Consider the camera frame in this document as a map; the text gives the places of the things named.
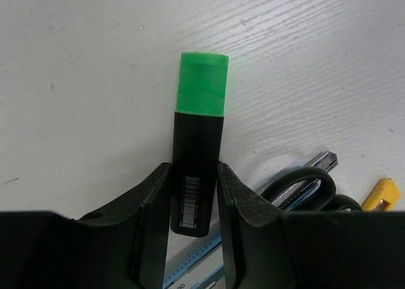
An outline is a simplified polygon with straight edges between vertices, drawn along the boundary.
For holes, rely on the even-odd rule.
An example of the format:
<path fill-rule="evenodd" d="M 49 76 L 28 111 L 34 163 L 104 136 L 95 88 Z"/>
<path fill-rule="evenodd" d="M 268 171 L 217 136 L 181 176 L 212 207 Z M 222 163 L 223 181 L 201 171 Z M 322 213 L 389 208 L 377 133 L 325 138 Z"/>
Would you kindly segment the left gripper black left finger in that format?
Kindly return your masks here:
<path fill-rule="evenodd" d="M 2 288 L 161 288 L 170 164 L 80 219 L 1 213 Z"/>

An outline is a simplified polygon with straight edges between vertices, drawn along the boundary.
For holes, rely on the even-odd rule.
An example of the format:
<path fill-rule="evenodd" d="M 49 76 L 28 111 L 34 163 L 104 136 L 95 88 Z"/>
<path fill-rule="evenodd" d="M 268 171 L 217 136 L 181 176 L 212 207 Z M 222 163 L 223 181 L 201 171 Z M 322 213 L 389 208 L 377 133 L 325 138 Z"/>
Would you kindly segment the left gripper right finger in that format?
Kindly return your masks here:
<path fill-rule="evenodd" d="M 218 165 L 227 288 L 403 288 L 404 213 L 290 211 Z"/>

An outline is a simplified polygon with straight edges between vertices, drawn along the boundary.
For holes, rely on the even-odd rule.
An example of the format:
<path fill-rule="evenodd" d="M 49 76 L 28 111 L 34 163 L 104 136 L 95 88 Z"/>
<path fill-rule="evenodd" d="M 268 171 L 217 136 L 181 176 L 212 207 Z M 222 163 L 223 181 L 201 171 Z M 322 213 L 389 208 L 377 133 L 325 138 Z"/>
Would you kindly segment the blue white utility knife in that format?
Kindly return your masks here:
<path fill-rule="evenodd" d="M 319 179 L 300 181 L 265 199 L 279 209 L 290 211 L 320 192 L 320 185 Z M 221 237 L 217 233 L 165 276 L 163 288 L 211 288 L 223 278 L 220 252 Z"/>

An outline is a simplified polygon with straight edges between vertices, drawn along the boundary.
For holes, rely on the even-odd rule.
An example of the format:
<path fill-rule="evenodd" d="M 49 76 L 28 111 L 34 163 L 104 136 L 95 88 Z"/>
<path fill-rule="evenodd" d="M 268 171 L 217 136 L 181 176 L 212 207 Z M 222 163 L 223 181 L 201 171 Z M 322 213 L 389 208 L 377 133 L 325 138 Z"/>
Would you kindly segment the black handled scissors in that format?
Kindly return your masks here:
<path fill-rule="evenodd" d="M 261 194 L 273 206 L 287 211 L 361 211 L 352 198 L 336 193 L 332 177 L 316 167 L 294 169 Z"/>

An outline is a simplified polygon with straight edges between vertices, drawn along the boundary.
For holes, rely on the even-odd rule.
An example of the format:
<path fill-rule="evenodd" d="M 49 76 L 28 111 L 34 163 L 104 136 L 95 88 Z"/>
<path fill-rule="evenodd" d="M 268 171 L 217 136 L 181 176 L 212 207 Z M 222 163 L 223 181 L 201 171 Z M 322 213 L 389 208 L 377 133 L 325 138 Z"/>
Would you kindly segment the yellow utility knife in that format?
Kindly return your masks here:
<path fill-rule="evenodd" d="M 363 211 L 390 211 L 401 196 L 401 192 L 391 178 L 381 178 L 363 202 Z"/>

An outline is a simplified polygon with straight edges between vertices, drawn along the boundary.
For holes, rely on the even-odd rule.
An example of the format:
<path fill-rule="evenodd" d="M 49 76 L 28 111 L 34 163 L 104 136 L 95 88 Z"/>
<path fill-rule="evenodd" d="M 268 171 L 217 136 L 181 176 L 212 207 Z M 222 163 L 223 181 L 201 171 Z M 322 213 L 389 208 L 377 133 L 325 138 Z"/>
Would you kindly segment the green highlighter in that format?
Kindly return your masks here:
<path fill-rule="evenodd" d="M 183 52 L 174 115 L 171 230 L 209 233 L 224 123 L 228 56 Z"/>

